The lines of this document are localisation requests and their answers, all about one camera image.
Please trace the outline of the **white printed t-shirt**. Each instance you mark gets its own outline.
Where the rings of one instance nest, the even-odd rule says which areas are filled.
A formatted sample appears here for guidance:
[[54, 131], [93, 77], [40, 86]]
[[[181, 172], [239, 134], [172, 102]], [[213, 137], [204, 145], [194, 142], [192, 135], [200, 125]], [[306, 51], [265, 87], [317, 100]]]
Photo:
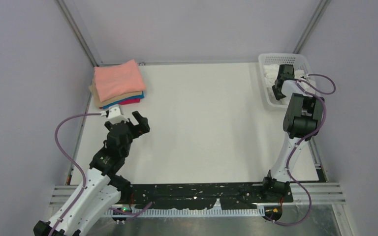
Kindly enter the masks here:
[[264, 82], [267, 86], [267, 89], [269, 91], [269, 94], [272, 98], [275, 98], [272, 92], [272, 85], [274, 85], [275, 80], [278, 75], [279, 65], [277, 64], [271, 64], [271, 65], [264, 65]]

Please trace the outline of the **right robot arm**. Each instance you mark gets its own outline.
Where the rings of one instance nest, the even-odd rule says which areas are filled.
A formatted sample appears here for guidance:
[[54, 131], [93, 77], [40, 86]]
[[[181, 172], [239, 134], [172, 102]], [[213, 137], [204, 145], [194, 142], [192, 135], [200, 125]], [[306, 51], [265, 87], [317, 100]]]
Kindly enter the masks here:
[[261, 195], [268, 202], [278, 202], [290, 192], [292, 170], [303, 147], [315, 136], [323, 121], [323, 99], [302, 87], [304, 80], [294, 77], [294, 68], [289, 64], [279, 67], [273, 94], [277, 100], [289, 98], [283, 119], [285, 132], [279, 156], [263, 179]]

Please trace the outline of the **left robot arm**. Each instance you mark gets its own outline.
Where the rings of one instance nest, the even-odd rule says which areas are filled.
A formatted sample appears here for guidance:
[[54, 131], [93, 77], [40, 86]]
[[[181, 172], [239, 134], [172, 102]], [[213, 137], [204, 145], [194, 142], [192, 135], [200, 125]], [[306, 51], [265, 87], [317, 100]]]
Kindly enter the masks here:
[[118, 107], [99, 113], [107, 118], [104, 126], [108, 134], [103, 147], [93, 156], [87, 171], [74, 163], [81, 173], [81, 183], [47, 222], [36, 223], [34, 235], [84, 236], [112, 205], [130, 200], [131, 184], [117, 172], [124, 165], [133, 140], [150, 132], [146, 117], [138, 111], [132, 115], [137, 124], [125, 118]]

